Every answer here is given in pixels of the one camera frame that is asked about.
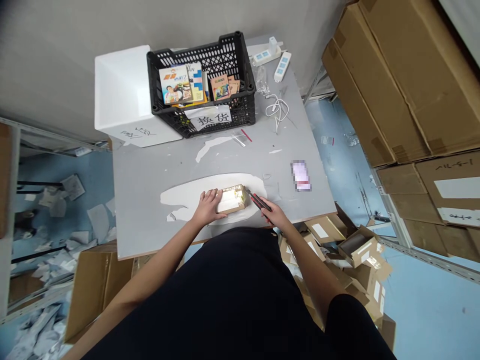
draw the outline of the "blurred phone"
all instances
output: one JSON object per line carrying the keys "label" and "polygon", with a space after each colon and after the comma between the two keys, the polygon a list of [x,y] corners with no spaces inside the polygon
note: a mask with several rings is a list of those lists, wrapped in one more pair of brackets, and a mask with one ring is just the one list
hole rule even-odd
{"label": "blurred phone", "polygon": [[312,191],[312,184],[310,184],[309,171],[307,165],[303,160],[294,160],[291,163],[291,172],[295,182],[295,189],[298,192]]}

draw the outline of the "black plastic crate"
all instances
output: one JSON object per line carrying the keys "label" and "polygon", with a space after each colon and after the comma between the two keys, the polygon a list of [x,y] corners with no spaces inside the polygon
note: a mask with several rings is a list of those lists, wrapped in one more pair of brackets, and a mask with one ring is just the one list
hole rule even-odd
{"label": "black plastic crate", "polygon": [[[218,42],[186,50],[150,51],[146,58],[150,81],[151,112],[160,116],[185,138],[255,124],[255,79],[242,32],[236,31],[223,35],[218,38]],[[165,105],[159,69],[194,62],[200,62],[202,69],[208,71],[210,98],[213,97],[210,79],[223,74],[233,75],[236,80],[240,80],[239,92],[226,99],[185,108]],[[190,120],[184,114],[184,110],[199,109],[212,105],[229,105],[231,122],[210,124],[198,131],[190,123]]]}

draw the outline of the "woman's right hand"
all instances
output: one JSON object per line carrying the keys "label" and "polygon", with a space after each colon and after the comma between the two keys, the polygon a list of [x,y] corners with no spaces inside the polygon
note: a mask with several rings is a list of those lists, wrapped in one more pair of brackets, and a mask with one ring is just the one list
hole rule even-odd
{"label": "woman's right hand", "polygon": [[292,225],[280,206],[267,200],[263,196],[260,196],[260,199],[271,208],[271,211],[268,211],[264,207],[260,210],[263,217],[267,216],[270,219],[270,222],[282,231]]}

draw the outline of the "box cutter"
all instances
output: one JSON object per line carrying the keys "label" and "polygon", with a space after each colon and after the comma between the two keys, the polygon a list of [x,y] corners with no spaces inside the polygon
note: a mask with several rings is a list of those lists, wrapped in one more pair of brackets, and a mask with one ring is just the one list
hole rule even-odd
{"label": "box cutter", "polygon": [[[246,192],[250,196],[250,199],[253,201],[253,203],[256,205],[257,208],[259,208],[260,210],[262,208],[265,208],[269,212],[272,211],[272,208],[270,206],[268,206],[264,201],[262,201],[262,199],[256,193],[252,194],[252,192],[249,189],[246,189]],[[263,214],[263,216],[268,220],[268,222],[272,226],[275,226],[265,214]]]}

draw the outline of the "hand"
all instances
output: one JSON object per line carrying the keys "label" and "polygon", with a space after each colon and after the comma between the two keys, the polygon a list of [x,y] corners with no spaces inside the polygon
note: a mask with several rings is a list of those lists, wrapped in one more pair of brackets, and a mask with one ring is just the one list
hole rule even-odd
{"label": "hand", "polygon": [[205,191],[202,192],[200,194],[198,207],[190,221],[203,228],[215,220],[226,218],[227,214],[218,214],[215,212],[217,205],[222,199],[222,193],[223,191],[218,191],[218,189],[208,190],[206,193]]}
{"label": "hand", "polygon": [[271,208],[271,211],[268,211],[264,207],[261,208],[260,211],[263,217],[267,216],[270,219],[270,221],[282,231],[284,231],[284,229],[286,229],[288,226],[292,225],[292,223],[284,214],[284,211],[282,210],[282,208],[280,208],[280,206],[278,206],[277,204],[271,201],[268,201],[263,196],[260,196],[260,199],[262,199],[263,202]]}

